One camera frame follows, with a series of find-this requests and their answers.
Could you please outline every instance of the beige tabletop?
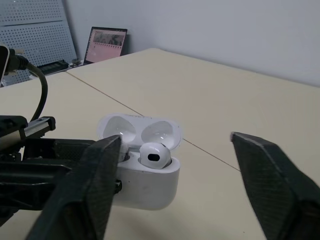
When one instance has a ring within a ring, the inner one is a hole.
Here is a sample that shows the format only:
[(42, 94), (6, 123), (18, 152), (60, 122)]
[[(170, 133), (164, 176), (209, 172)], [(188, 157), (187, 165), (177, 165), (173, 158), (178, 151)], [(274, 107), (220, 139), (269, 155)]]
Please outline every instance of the beige tabletop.
[(169, 117), (184, 138), (239, 168), (230, 132), (278, 145), (320, 184), (320, 89), (148, 49), (67, 71), (147, 116)]
[[(47, 80), (49, 92), (42, 116), (56, 118), (56, 130), (47, 133), (47, 138), (97, 140), (96, 127), (101, 117), (110, 113), (134, 114), (67, 73)], [(6, 104), (0, 105), (0, 113), (22, 115), (29, 120), (40, 94), (37, 79), (1, 88), (0, 101)], [(181, 162), (173, 203), (159, 211), (113, 207), (106, 239), (265, 239), (239, 171), (186, 141), (172, 155)], [(0, 239), (23, 240), (38, 215), (19, 211), (0, 228)]]

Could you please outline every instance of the white wall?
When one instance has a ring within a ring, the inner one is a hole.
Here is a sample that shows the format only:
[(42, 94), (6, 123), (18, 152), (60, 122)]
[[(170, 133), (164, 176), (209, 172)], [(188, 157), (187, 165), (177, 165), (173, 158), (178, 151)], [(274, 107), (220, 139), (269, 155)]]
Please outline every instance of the white wall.
[(92, 26), (160, 48), (320, 86), (319, 0), (65, 0), (84, 57)]

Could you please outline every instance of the white plastic case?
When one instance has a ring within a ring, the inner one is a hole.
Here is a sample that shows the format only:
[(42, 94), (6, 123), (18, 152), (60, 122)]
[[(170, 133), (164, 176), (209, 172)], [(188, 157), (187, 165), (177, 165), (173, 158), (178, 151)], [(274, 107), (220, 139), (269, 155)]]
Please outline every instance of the white plastic case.
[(113, 204), (128, 208), (159, 210), (167, 207), (175, 198), (178, 186), (180, 162), (171, 157), (171, 164), (162, 169), (142, 165), (138, 159), (144, 143), (162, 143), (170, 151), (182, 141), (182, 131), (175, 122), (163, 118), (110, 114), (103, 117), (97, 127), (99, 139), (121, 135), (122, 143), (129, 147), (121, 149), (117, 179), (122, 190), (113, 198)]

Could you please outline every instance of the case lid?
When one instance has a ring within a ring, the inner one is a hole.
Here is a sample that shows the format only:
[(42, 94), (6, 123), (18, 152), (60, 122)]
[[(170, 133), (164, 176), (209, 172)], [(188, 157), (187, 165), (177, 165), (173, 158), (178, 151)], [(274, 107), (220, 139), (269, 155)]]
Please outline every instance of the case lid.
[(99, 139), (122, 135), (122, 141), (131, 148), (145, 143), (161, 143), (174, 150), (182, 141), (181, 127), (174, 121), (149, 116), (114, 113), (104, 116), (98, 123)]

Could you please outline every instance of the black cable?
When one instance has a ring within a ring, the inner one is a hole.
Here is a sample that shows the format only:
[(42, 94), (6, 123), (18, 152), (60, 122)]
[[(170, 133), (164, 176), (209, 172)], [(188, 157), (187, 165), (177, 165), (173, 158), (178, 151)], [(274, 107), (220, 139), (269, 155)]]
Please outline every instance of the black cable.
[(28, 64), (26, 65), (26, 69), (34, 73), (40, 79), (40, 82), (41, 82), (41, 91), (42, 91), (41, 97), (40, 97), (38, 107), (36, 108), (35, 113), (31, 118), (31, 121), (33, 121), (40, 117), (40, 114), (42, 113), (42, 110), (45, 107), (47, 96), (48, 96), (48, 83), (42, 71), (36, 66), (32, 65), (30, 62), (28, 62)]

